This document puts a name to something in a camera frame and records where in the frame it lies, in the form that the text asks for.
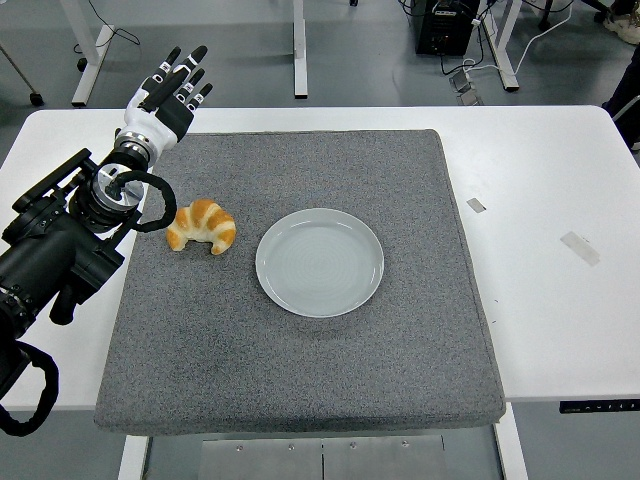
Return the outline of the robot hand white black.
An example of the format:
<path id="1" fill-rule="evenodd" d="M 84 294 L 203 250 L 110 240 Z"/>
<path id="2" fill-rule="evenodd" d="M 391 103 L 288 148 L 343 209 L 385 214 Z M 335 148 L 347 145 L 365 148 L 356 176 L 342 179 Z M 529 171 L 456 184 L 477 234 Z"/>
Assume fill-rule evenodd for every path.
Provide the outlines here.
<path id="1" fill-rule="evenodd" d="M 138 87 L 125 109 L 125 125 L 115 136 L 117 147 L 136 145 L 156 158 L 186 135 L 213 86 L 201 85 L 205 70 L 200 63 L 208 52 L 197 47 L 183 60 L 174 48 L 167 58 Z"/>

